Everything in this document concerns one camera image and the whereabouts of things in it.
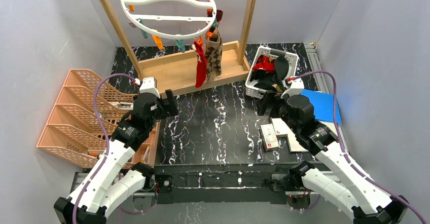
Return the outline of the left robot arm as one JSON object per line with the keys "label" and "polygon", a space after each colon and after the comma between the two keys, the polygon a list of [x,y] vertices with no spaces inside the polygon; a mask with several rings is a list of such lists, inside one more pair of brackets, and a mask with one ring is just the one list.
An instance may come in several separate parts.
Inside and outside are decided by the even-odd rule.
{"label": "left robot arm", "polygon": [[134,97],[133,110],[119,121],[109,144],[85,180],[68,197],[60,197],[54,210],[60,223],[106,223],[111,213],[128,197],[143,189],[154,169],[138,162],[115,181],[123,166],[149,138],[156,123],[178,115],[177,101],[171,90],[166,98],[153,92]]}

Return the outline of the black sock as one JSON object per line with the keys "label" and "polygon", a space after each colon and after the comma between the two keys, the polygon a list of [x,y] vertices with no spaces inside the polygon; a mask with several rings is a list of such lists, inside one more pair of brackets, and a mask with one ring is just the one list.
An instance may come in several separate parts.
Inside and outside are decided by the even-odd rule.
{"label": "black sock", "polygon": [[284,91],[286,86],[283,85],[284,78],[290,70],[289,62],[284,57],[277,57],[274,60],[275,71],[266,73],[264,70],[253,70],[250,75],[250,81],[256,82],[254,87],[269,91]]}

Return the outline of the white round clip hanger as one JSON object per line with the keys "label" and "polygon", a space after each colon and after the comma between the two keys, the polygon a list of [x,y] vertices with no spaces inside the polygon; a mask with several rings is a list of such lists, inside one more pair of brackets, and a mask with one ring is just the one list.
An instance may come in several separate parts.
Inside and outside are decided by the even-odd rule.
{"label": "white round clip hanger", "polygon": [[217,23],[215,0],[120,0],[129,22],[168,40],[189,40]]}

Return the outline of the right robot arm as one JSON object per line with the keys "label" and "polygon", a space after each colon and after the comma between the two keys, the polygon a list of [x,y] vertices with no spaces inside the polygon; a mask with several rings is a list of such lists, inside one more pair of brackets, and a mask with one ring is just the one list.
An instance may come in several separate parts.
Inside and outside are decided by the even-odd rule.
{"label": "right robot arm", "polygon": [[314,191],[345,213],[353,223],[400,223],[407,211],[407,200],[388,194],[371,184],[371,178],[359,174],[353,160],[339,143],[338,136],[315,118],[314,106],[304,95],[281,96],[267,92],[258,100],[258,114],[270,106],[292,130],[300,146],[323,162],[340,180],[336,182],[308,161],[290,169],[281,169],[282,177],[266,180],[275,190]]}

